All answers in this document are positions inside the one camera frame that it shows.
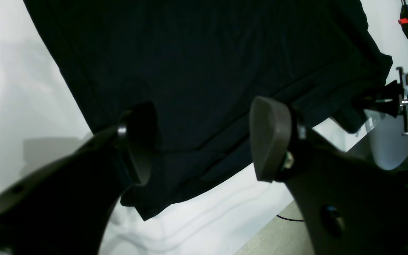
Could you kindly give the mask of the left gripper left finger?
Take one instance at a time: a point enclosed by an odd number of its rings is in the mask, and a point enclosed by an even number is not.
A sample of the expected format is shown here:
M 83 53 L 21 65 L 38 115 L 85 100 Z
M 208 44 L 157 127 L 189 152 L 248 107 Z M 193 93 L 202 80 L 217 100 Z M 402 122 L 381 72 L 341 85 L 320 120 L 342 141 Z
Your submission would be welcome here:
M 0 193 L 0 251 L 12 255 L 97 255 L 119 197 L 149 181 L 157 112 L 143 103 L 73 154 Z

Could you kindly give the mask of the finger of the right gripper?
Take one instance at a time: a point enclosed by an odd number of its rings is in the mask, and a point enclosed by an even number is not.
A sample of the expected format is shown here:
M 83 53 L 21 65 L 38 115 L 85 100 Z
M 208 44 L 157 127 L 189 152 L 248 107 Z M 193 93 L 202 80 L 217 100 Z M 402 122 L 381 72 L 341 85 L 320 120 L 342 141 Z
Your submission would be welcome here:
M 399 114 L 400 95 L 403 89 L 397 81 L 386 86 L 368 89 L 353 99 L 356 109 L 368 109 L 397 117 Z

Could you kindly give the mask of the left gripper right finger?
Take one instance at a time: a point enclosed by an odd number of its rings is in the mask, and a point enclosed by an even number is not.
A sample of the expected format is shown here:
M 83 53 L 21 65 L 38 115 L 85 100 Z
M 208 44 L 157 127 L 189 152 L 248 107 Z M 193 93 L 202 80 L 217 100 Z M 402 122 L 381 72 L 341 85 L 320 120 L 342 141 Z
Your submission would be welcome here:
M 341 152 L 293 108 L 256 97 L 249 115 L 259 181 L 283 182 L 317 255 L 408 255 L 408 186 Z

